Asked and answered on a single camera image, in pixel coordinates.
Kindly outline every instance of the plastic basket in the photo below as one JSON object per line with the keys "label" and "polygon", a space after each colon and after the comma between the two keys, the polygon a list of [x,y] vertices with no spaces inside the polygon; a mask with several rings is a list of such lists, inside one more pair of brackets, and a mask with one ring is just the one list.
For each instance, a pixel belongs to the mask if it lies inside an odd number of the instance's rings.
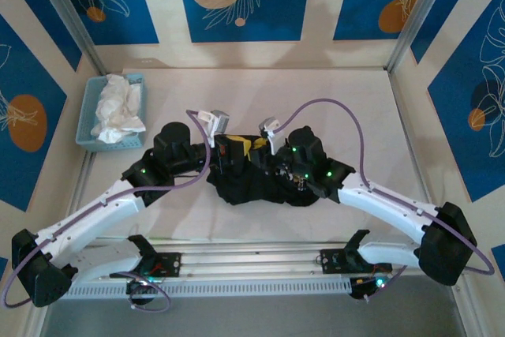
{"label": "plastic basket", "polygon": [[[140,84],[140,108],[138,116],[145,124],[145,108],[146,108],[146,93],[147,90],[144,84],[144,75],[142,74],[126,74],[124,76],[130,84]],[[123,150],[141,148],[145,141],[145,132],[135,133],[125,137],[117,144],[105,144],[102,141],[96,140],[92,136],[93,127],[98,124],[96,117],[96,107],[100,100],[100,93],[107,84],[106,77],[93,77],[88,79],[82,107],[80,109],[79,125],[77,127],[76,143],[89,150],[90,152],[105,152],[109,150]]]}

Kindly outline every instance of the white wall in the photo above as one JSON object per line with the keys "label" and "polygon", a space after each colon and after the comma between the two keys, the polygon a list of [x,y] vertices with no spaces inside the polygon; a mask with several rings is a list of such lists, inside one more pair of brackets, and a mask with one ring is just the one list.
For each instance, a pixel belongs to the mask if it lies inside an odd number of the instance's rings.
{"label": "white wall", "polygon": [[300,42],[191,43],[182,0],[146,0],[159,44],[97,47],[106,67],[384,66],[395,40],[333,41],[343,0],[307,0]]}
{"label": "white wall", "polygon": [[[409,52],[393,76],[414,150],[433,200],[439,204],[450,201],[462,208],[480,249],[489,257],[492,256],[491,247],[505,242],[505,187],[470,203],[427,88],[490,1],[459,0],[419,66]],[[470,263],[484,266],[475,255]],[[494,335],[505,335],[505,283],[500,274],[493,277],[475,275],[474,282],[495,329]]]}
{"label": "white wall", "polygon": [[[0,201],[0,256],[10,257],[11,238],[16,232],[24,228],[36,232],[65,214],[84,154],[74,142],[80,102],[87,78],[96,74],[86,58],[81,60],[77,72],[73,71],[24,0],[0,0],[0,14],[67,95],[28,210],[22,212]],[[9,267],[10,262],[3,282],[11,272]],[[26,297],[17,281],[9,294],[9,302],[17,302]],[[17,335],[26,322],[30,307],[25,305],[10,311],[0,309],[0,335]]]}

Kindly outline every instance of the black fabric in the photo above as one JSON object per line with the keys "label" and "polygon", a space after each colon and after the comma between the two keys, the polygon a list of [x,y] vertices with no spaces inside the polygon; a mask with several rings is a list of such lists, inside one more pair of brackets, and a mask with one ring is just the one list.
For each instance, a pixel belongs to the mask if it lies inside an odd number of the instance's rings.
{"label": "black fabric", "polygon": [[235,170],[220,173],[219,168],[211,167],[207,182],[214,185],[218,195],[232,205],[263,199],[272,203],[287,202],[295,207],[307,207],[318,199],[310,190],[299,191],[284,176],[265,174],[247,159],[243,160],[241,173]]}

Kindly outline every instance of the crumpled paper towel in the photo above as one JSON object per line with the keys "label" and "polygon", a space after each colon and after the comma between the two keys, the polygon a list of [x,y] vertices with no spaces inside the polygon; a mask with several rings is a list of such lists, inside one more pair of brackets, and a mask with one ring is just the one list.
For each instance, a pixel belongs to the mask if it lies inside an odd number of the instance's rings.
{"label": "crumpled paper towel", "polygon": [[140,108],[140,84],[131,84],[120,75],[107,75],[107,85],[100,94],[96,117],[100,123],[92,136],[106,144],[120,142],[125,136],[145,131],[137,116]]}

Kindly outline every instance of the white tabletop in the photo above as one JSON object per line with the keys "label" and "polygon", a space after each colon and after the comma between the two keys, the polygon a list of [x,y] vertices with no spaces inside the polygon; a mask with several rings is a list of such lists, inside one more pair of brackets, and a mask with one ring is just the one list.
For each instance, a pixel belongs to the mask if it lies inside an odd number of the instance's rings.
{"label": "white tabletop", "polygon": [[[227,133],[258,134],[258,124],[265,118],[274,115],[283,122],[300,105],[320,97],[338,99],[357,115],[365,134],[365,171],[370,180],[408,197],[422,198],[389,78],[382,70],[145,69],[142,73],[148,88],[144,148],[98,153],[81,204],[93,200],[120,178],[145,149],[152,147],[153,137],[168,122],[186,123],[192,144],[200,143],[201,135],[186,116],[186,109],[223,110],[230,115]],[[322,140],[328,156],[358,167],[357,131],[343,110],[332,104],[310,106],[286,131],[304,125],[310,125]],[[231,206],[202,179],[187,189],[168,193],[106,235],[345,241],[357,229],[365,228],[394,233],[378,219],[330,200],[318,200],[308,208],[262,200]]]}

